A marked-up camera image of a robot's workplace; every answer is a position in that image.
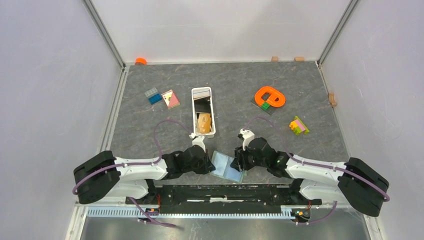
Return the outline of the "green card holder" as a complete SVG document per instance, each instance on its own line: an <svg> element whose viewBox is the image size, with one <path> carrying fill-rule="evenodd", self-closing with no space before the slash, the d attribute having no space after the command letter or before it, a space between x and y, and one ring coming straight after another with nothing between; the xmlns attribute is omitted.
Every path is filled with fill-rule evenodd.
<svg viewBox="0 0 424 240"><path fill-rule="evenodd" d="M215 170L211 171L210 174L237 184L241 184L246 174L243 171L240 172L231 167L231 163L234 159L234 157L215 150L211 159L211 163L214 165Z"/></svg>

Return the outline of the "black VIP card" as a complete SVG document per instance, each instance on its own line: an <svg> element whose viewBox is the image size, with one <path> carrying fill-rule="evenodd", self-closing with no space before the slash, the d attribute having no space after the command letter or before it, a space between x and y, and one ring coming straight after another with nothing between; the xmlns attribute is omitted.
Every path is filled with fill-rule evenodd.
<svg viewBox="0 0 424 240"><path fill-rule="evenodd" d="M203 97L199 99L195 99L194 103L194 111L196 113L212 113L211 108L211 99L209 97Z"/></svg>

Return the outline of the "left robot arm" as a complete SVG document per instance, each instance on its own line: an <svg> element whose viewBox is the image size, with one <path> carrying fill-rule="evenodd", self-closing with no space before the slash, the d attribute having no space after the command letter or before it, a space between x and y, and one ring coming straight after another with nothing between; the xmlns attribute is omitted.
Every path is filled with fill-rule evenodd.
<svg viewBox="0 0 424 240"><path fill-rule="evenodd" d="M151 159L121 158L105 150L74 169L72 193L83 205L105 197L130 197L151 204L157 198L154 181L177 179L190 172L205 175L215 169L208 151L199 145Z"/></svg>

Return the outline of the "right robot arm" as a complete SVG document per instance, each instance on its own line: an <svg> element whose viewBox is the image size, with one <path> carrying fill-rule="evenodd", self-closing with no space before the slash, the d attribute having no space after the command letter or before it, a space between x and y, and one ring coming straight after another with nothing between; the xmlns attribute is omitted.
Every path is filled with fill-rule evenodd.
<svg viewBox="0 0 424 240"><path fill-rule="evenodd" d="M239 172L262 167L275 177L292 179L288 196L295 204L306 200L348 203L362 214L377 217L383 203L390 200L389 182L356 157L347 162L312 160L277 151L263 137L244 141L234 156L230 166Z"/></svg>

